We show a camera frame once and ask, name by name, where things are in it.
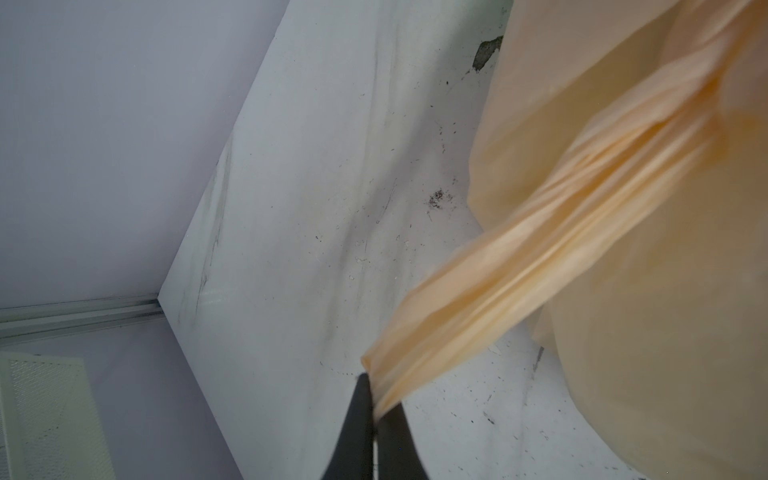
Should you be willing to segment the translucent beige plastic bag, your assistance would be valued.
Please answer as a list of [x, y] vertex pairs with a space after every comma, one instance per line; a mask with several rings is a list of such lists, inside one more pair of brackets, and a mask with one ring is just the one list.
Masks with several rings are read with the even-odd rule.
[[517, 1], [469, 159], [482, 235], [362, 359], [382, 417], [527, 321], [654, 479], [767, 475], [767, 5]]

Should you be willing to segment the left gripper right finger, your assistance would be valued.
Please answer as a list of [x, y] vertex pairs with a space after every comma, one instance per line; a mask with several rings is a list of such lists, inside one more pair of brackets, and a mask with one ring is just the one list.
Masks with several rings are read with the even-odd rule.
[[377, 424], [379, 480], [428, 480], [401, 403]]

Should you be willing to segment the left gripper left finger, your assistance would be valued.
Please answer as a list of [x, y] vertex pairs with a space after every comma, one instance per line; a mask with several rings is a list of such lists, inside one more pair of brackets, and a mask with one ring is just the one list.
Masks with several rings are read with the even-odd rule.
[[358, 377], [323, 480], [373, 479], [373, 400], [367, 374]]

